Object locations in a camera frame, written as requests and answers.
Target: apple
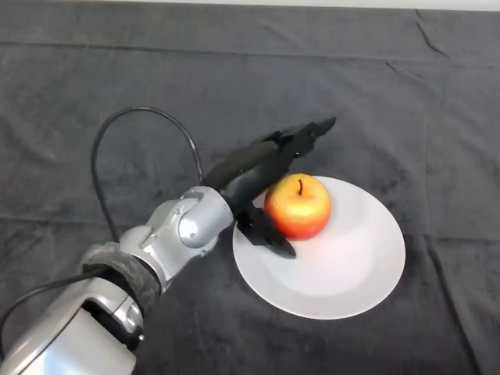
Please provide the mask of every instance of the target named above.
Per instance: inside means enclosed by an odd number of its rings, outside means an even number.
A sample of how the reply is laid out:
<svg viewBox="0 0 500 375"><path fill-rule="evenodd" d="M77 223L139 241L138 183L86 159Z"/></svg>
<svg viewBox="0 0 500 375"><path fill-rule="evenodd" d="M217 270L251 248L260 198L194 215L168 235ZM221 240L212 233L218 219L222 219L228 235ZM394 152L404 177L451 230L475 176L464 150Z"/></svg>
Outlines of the apple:
<svg viewBox="0 0 500 375"><path fill-rule="evenodd" d="M305 240L327 225L330 195L316 178L304 173L290 174L267 191L264 209L287 238Z"/></svg>

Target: black wrap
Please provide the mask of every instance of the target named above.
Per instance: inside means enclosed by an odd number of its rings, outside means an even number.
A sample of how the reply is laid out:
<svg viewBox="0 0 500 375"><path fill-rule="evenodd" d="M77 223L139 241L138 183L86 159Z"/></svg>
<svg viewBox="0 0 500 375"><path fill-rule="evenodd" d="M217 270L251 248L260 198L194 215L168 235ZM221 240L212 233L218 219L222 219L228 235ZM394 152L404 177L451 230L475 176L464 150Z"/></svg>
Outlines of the black wrap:
<svg viewBox="0 0 500 375"><path fill-rule="evenodd" d="M133 255L120 251L120 246L109 242L91 248L84 258L82 268L105 265L111 271L105 278L130 294L146 314L160 296L160 286L153 275Z"/></svg>

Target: black cable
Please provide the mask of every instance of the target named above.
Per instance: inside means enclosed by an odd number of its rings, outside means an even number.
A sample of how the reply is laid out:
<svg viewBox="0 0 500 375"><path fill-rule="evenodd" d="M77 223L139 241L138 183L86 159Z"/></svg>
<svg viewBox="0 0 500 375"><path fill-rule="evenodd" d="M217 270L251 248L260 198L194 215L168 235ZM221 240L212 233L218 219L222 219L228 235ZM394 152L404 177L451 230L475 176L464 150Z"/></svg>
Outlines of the black cable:
<svg viewBox="0 0 500 375"><path fill-rule="evenodd" d="M81 275L76 275L76 276L67 277L66 279L56 280L56 281L53 281L51 283L41 285L40 287L36 287L32 291L29 291L25 295L19 297L13 304L11 304L11 306L0 317L0 361L3 361L5 359L5 353L3 351L3 343L2 343L3 328L5 326L5 323L7 322L7 319L9 318L10 314L17 308L17 306L21 305L23 302L30 299L31 297L34 297L35 295L39 295L40 293L43 293L45 291L50 291L52 289L64 287L66 285L76 283L78 281L91 279L92 277L98 277L104 271L105 270L100 267L100 268L96 268L95 270L88 271L86 273L82 273Z"/></svg>
<svg viewBox="0 0 500 375"><path fill-rule="evenodd" d="M97 198L99 200L99 205L101 205L102 213L104 214L105 220L108 224L109 231L111 232L112 240L115 242L120 241L120 236L118 235L118 230L116 229L116 225L113 221L113 218L111 217L111 214L109 213L108 205L106 203L104 194L102 193L101 185L99 183L98 179L98 174L97 174L97 154L99 150L99 145L101 144L102 137L104 136L104 133L108 129L109 125L111 123L118 119L121 116L127 115L128 113L133 113L133 112L150 112L150 113L155 113L157 115L160 115L161 117L169 120L171 123L173 123L177 129L179 129L182 134L186 137L187 141L189 142L189 145L191 146L191 151L193 153L193 157L195 158L195 163L196 163L196 169L198 170L198 176L200 179L200 182L203 181L203 169L202 169L202 164L200 162L200 156L198 154L198 149L196 148L196 145L193 141L193 138L191 135L188 133L186 128L180 123L178 120L176 120L174 117L169 115L166 112L163 112L159 109L152 108L152 107L146 107L146 106L138 106L138 107L129 107L122 109L118 112L113 113L110 117L108 117L104 123L102 123L101 128L99 129L99 132L97 133L97 136L95 137L94 144L92 145L92 152L91 152L91 175L92 175L92 183L94 185L94 190L95 194L97 195Z"/></svg>

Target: white plate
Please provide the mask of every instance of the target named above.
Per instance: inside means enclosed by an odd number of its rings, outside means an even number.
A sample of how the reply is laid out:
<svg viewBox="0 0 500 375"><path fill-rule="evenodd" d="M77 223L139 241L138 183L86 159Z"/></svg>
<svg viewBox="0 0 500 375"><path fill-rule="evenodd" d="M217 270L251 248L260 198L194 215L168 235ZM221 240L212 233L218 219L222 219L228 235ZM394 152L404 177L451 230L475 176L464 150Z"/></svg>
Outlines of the white plate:
<svg viewBox="0 0 500 375"><path fill-rule="evenodd" d="M391 213L366 191L316 177L330 192L328 224L314 238L291 241L296 259L254 246L234 228L241 275L260 297L311 319L340 319L371 309L395 288L405 265L405 242ZM262 207L263 197L255 200Z"/></svg>

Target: gray fabric surface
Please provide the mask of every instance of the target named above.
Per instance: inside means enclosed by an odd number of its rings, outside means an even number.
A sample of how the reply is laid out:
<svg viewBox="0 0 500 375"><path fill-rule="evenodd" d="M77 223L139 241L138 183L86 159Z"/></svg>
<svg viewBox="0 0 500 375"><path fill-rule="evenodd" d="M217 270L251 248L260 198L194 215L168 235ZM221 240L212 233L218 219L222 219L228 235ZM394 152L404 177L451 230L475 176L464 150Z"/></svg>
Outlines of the gray fabric surface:
<svg viewBox="0 0 500 375"><path fill-rule="evenodd" d="M407 251L394 292L345 320L288 315L241 279L228 231L150 316L137 373L497 374L499 21L497 13L2 3L2 308L71 274L91 244L109 240L89 153L113 111L171 112L206 170L262 133L336 115L337 129L294 170L356 184L391 210ZM122 230L196 184L182 136L144 114L109 131L99 169ZM17 312L7 345L56 294Z"/></svg>

